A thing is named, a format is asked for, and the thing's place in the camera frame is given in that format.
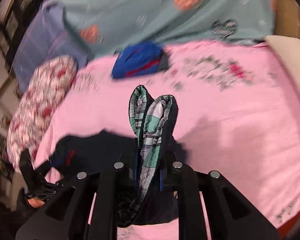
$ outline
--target mattress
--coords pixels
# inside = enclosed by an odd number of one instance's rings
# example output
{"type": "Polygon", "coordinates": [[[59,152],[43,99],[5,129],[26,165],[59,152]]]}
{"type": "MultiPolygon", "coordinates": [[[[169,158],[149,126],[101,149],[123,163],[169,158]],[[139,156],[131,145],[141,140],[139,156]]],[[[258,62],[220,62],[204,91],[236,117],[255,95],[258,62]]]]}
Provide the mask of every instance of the mattress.
{"type": "MultiPolygon", "coordinates": [[[[143,84],[155,98],[176,98],[173,136],[187,152],[186,163],[199,172],[220,171],[280,227],[300,211],[300,99],[280,60],[265,43],[194,41],[165,50],[171,65],[166,73],[113,81],[116,56],[80,70],[52,117],[34,166],[68,134],[89,136],[105,129],[133,137],[129,99],[143,84]]],[[[56,182],[60,174],[52,169],[46,179],[56,182]]],[[[169,236],[177,224],[131,226],[125,233],[130,239],[155,239],[148,238],[149,228],[160,229],[161,239],[176,239],[169,236]]]]}

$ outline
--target blue cloth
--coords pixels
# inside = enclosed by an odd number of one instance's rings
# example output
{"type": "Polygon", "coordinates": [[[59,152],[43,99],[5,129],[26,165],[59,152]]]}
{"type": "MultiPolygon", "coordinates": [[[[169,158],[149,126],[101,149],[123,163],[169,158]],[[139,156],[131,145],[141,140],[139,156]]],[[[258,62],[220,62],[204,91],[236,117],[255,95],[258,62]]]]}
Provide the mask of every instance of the blue cloth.
{"type": "Polygon", "coordinates": [[[274,29],[271,0],[199,0],[182,9],[175,0],[50,0],[66,8],[77,33],[98,27],[86,42],[98,58],[142,41],[168,44],[213,39],[255,44],[274,29]]]}
{"type": "Polygon", "coordinates": [[[162,56],[162,47],[146,41],[126,47],[118,56],[112,69],[112,77],[140,76],[158,71],[162,56]]]}
{"type": "Polygon", "coordinates": [[[45,61],[70,55],[80,69],[87,63],[88,51],[66,29],[64,8],[57,4],[43,5],[23,36],[12,63],[20,91],[26,91],[34,70],[45,61]]]}

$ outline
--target floral pillow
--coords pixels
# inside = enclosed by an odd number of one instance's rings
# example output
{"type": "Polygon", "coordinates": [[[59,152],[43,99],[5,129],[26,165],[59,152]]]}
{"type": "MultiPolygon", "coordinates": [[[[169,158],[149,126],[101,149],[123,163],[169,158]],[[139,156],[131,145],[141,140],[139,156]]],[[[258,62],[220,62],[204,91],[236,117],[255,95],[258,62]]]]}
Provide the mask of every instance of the floral pillow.
{"type": "Polygon", "coordinates": [[[68,92],[75,74],[76,63],[70,56],[56,57],[34,71],[8,130],[7,152],[17,172],[20,172],[20,154],[26,148],[34,161],[52,115],[68,92]]]}

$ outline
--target metal rivet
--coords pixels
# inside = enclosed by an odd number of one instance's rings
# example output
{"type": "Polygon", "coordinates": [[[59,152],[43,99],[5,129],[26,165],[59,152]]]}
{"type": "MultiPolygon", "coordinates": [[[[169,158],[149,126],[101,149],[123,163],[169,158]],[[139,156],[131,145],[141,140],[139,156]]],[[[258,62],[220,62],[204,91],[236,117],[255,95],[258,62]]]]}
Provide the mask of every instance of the metal rivet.
{"type": "Polygon", "coordinates": [[[113,165],[116,169],[121,169],[124,165],[122,162],[117,162],[113,165]]]}
{"type": "Polygon", "coordinates": [[[87,177],[87,173],[85,173],[84,171],[79,172],[77,175],[78,179],[84,179],[85,177],[87,177]]]}
{"type": "Polygon", "coordinates": [[[220,173],[218,171],[211,171],[210,176],[217,179],[220,177],[220,173]]]}
{"type": "Polygon", "coordinates": [[[176,169],[180,169],[182,167],[182,163],[181,162],[174,162],[172,164],[173,167],[175,167],[176,169]]]}

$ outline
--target pillow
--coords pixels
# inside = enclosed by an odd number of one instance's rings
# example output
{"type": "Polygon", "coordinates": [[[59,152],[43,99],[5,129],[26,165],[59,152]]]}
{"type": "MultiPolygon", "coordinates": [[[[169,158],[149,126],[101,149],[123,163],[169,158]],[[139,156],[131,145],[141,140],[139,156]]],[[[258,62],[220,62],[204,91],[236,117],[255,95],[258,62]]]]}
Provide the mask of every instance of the pillow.
{"type": "Polygon", "coordinates": [[[300,40],[284,36],[267,36],[267,43],[281,58],[300,93],[300,40]]]}
{"type": "Polygon", "coordinates": [[[70,56],[56,57],[34,71],[8,130],[7,152],[15,171],[20,172],[20,154],[26,148],[31,161],[34,161],[51,117],[69,90],[75,74],[76,63],[70,56]]]}

